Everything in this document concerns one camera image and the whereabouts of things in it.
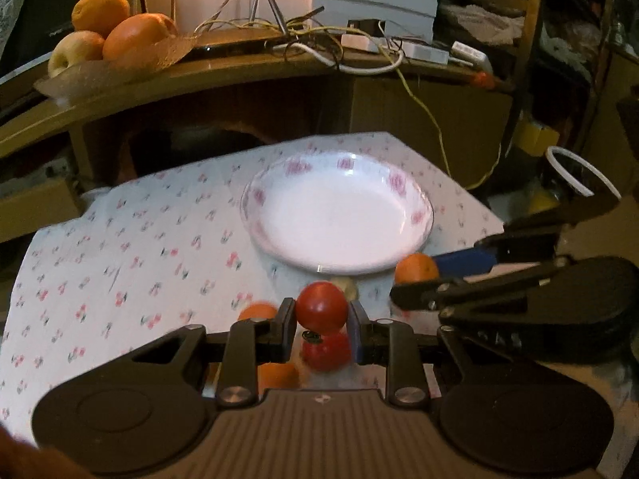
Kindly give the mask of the white floral ceramic plate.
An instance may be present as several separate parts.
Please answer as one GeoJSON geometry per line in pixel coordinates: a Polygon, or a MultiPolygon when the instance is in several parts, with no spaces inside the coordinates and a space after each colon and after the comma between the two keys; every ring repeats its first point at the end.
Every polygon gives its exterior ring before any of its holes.
{"type": "Polygon", "coordinates": [[[337,276],[393,268],[426,245],[434,225],[433,204],[412,174],[343,150],[269,164],[246,185],[239,213],[263,253],[337,276]]]}

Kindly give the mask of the cherry print white tablecloth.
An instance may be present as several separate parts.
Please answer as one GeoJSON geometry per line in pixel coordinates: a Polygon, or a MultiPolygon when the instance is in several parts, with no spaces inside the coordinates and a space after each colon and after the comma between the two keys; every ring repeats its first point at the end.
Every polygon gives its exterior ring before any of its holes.
{"type": "Polygon", "coordinates": [[[166,170],[97,196],[81,218],[39,230],[1,344],[6,478],[593,478],[614,434],[600,392],[390,299],[395,266],[350,277],[370,320],[410,325],[426,407],[385,401],[385,368],[321,373],[297,389],[220,407],[226,335],[251,303],[280,308],[322,275],[263,253],[239,213],[269,164],[343,150],[405,170],[434,207],[417,252],[468,249],[503,232],[573,224],[612,198],[502,224],[388,133],[320,136],[166,170]]]}

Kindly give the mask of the small orange tangerine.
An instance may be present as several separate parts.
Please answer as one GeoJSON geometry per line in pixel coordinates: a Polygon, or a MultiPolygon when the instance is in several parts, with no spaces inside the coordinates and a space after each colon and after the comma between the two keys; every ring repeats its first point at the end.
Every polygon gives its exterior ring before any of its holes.
{"type": "Polygon", "coordinates": [[[413,253],[402,258],[394,270],[395,284],[426,282],[440,278],[434,259],[424,253],[413,253]]]}
{"type": "Polygon", "coordinates": [[[265,363],[258,366],[259,394],[268,389],[297,389],[300,387],[300,375],[292,362],[265,363]]]}
{"type": "Polygon", "coordinates": [[[272,319],[277,315],[277,307],[269,302],[251,303],[238,315],[237,320],[272,319]]]}

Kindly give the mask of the white round bucket rim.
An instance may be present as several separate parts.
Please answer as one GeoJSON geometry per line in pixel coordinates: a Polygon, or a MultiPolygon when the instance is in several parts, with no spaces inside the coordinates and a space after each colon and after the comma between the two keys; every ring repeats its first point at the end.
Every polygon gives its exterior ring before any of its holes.
{"type": "Polygon", "coordinates": [[[622,198],[619,189],[593,164],[560,146],[546,149],[542,185],[560,201],[592,196],[622,198]]]}

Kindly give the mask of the yellow apple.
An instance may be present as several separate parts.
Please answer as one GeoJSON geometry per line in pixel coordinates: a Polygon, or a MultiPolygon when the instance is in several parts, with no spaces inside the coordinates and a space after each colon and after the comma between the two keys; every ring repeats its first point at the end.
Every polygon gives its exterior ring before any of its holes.
{"type": "Polygon", "coordinates": [[[103,45],[104,38],[97,32],[72,32],[54,48],[48,62],[48,76],[54,78],[71,66],[99,61],[103,57],[103,45]]]}

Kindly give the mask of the glass fruit dish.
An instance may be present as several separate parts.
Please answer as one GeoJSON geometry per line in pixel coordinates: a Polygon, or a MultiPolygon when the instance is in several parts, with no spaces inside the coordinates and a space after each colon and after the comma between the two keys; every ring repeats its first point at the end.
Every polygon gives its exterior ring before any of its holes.
{"type": "Polygon", "coordinates": [[[196,42],[194,36],[169,37],[148,47],[135,47],[116,61],[82,62],[53,78],[37,80],[34,88],[55,101],[81,101],[147,79],[175,65],[193,50],[196,42]]]}

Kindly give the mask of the curved wooden desk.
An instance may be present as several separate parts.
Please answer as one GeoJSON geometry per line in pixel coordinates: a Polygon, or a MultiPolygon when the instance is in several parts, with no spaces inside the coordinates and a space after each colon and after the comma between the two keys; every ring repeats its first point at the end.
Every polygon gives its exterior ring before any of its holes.
{"type": "Polygon", "coordinates": [[[76,102],[40,99],[1,125],[1,237],[77,218],[79,192],[234,150],[311,135],[387,131],[457,183],[493,166],[513,105],[510,84],[473,88],[476,71],[347,51],[343,65],[296,48],[190,57],[151,77],[76,102]],[[66,156],[64,174],[39,174],[66,156]]]}

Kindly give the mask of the large orange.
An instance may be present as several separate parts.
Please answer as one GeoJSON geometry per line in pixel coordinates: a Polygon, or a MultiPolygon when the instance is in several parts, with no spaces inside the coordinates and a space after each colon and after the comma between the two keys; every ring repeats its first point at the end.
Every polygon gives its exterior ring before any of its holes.
{"type": "Polygon", "coordinates": [[[146,48],[178,34],[175,22],[165,14],[135,14],[109,33],[103,45],[103,58],[114,61],[132,49],[146,48]]]}
{"type": "Polygon", "coordinates": [[[106,38],[130,12],[128,0],[79,0],[71,11],[71,23],[76,32],[88,30],[106,38]]]}

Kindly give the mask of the large orange top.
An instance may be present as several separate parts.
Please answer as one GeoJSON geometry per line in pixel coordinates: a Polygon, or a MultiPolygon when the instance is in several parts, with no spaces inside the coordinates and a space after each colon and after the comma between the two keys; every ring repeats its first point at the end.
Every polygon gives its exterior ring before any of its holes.
{"type": "Polygon", "coordinates": [[[88,30],[106,38],[130,12],[128,0],[79,0],[71,11],[71,23],[76,32],[88,30]]]}

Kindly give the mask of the red tomato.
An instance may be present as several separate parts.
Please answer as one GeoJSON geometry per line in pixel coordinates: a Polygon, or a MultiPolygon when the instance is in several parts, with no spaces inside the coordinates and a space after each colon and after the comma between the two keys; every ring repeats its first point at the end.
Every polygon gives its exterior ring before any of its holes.
{"type": "Polygon", "coordinates": [[[344,293],[329,281],[307,285],[295,305],[300,325],[321,335],[339,332],[347,322],[348,309],[344,293]]]}
{"type": "Polygon", "coordinates": [[[328,373],[342,369],[351,362],[351,346],[344,332],[318,335],[302,333],[301,359],[315,372],[328,373]]]}

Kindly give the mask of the white power strip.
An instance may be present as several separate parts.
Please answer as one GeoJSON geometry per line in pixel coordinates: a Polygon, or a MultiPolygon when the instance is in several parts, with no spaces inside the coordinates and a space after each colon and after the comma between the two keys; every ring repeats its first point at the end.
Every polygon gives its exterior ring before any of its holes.
{"type": "Polygon", "coordinates": [[[368,37],[354,34],[344,34],[340,38],[342,47],[347,49],[380,53],[385,51],[388,53],[399,54],[402,52],[404,56],[413,61],[427,62],[446,66],[449,62],[449,53],[426,46],[426,44],[416,44],[410,41],[397,41],[388,38],[368,37]]]}

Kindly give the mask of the large orange front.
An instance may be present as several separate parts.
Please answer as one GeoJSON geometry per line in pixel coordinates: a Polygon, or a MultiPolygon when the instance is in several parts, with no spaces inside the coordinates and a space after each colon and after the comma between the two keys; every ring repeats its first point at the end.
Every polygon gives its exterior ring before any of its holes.
{"type": "Polygon", "coordinates": [[[103,45],[103,58],[114,61],[132,49],[146,48],[178,34],[175,22],[165,14],[135,14],[109,33],[103,45]]]}

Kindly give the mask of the small red object on desk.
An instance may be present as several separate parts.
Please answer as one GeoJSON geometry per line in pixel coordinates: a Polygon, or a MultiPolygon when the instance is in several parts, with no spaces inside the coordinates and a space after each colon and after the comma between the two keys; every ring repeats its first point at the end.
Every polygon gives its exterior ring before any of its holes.
{"type": "Polygon", "coordinates": [[[496,88],[495,77],[491,73],[487,73],[486,71],[477,71],[470,80],[470,84],[473,88],[488,91],[492,91],[496,88]]]}

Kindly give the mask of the brown kiwi fruit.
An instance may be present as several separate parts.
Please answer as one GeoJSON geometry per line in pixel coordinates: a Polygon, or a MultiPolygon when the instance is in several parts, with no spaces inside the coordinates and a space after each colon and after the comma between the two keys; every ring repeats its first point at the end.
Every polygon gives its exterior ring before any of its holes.
{"type": "Polygon", "coordinates": [[[333,277],[330,282],[337,287],[348,302],[356,301],[359,298],[359,288],[356,282],[350,277],[333,277]]]}

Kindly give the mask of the black wifi router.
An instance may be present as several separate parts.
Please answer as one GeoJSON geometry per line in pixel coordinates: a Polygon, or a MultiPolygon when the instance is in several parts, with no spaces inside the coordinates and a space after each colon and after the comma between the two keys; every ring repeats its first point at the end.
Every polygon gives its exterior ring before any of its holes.
{"type": "Polygon", "coordinates": [[[246,20],[221,20],[221,13],[230,2],[231,0],[224,0],[216,13],[194,29],[193,52],[211,54],[222,50],[287,44],[301,34],[307,22],[312,22],[318,14],[325,11],[325,6],[317,6],[306,14],[285,18],[277,0],[266,0],[274,18],[274,21],[269,22],[257,17],[260,0],[252,0],[246,20]]]}

